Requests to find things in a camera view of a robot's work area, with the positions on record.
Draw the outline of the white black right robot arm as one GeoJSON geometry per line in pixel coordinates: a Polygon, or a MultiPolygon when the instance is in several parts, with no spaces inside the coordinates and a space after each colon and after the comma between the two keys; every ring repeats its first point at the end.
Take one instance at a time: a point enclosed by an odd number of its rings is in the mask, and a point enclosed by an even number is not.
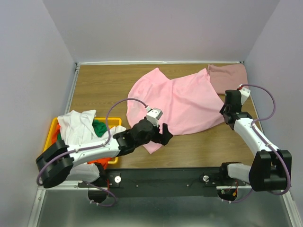
{"type": "Polygon", "coordinates": [[[250,90],[240,87],[225,91],[225,101],[221,115],[229,127],[247,144],[254,160],[252,165],[225,162],[220,167],[223,178],[232,178],[248,183],[256,192],[268,191],[272,194],[285,194],[291,186],[292,155],[272,144],[256,126],[248,112],[242,111],[250,90]]]}

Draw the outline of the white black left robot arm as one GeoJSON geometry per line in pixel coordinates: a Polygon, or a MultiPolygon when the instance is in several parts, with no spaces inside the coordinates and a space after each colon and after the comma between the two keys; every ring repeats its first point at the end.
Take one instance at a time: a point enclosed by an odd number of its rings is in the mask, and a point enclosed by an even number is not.
{"type": "Polygon", "coordinates": [[[44,188],[58,186],[76,166],[100,158],[125,156],[151,141],[165,146],[172,137],[166,123],[160,129],[145,118],[106,140],[84,145],[66,145],[58,140],[36,159],[39,170],[36,183],[44,188]]]}

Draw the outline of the light pink t-shirt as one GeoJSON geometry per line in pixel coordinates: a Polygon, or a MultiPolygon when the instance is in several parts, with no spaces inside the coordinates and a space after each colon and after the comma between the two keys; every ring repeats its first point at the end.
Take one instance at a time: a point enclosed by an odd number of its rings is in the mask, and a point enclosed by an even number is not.
{"type": "Polygon", "coordinates": [[[223,123],[223,101],[211,85],[206,69],[177,79],[168,79],[159,68],[135,82],[128,93],[126,117],[134,126],[146,116],[144,104],[162,110],[160,124],[174,135],[198,133],[223,123]]]}

